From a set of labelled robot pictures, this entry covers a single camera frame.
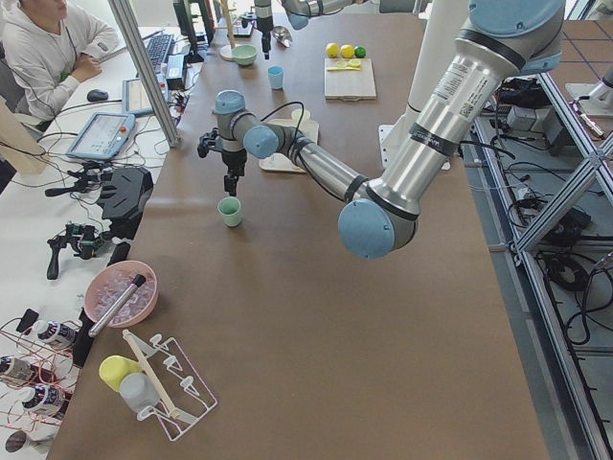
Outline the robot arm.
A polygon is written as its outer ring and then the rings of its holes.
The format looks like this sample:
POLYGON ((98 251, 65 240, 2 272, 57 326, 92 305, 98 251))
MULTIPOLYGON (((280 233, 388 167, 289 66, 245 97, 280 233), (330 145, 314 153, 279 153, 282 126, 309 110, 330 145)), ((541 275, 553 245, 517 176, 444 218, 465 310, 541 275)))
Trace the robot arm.
POLYGON ((561 1, 470 1, 454 37, 453 59, 383 174, 369 179, 287 126, 260 121, 243 95, 216 95, 216 143, 224 154, 286 156, 344 201, 338 230, 363 259, 381 258, 413 239, 420 198, 506 78, 555 68, 561 57, 561 1))
MULTIPOLYGON (((283 0, 281 5, 285 11, 290 25, 295 30, 303 29, 312 17, 331 15, 344 8, 363 4, 357 0, 283 0)), ((261 49, 265 59, 270 58, 272 33, 275 27, 273 19, 272 2, 269 0, 254 1, 250 11, 239 16, 241 25, 254 22, 255 28, 261 32, 261 49)))

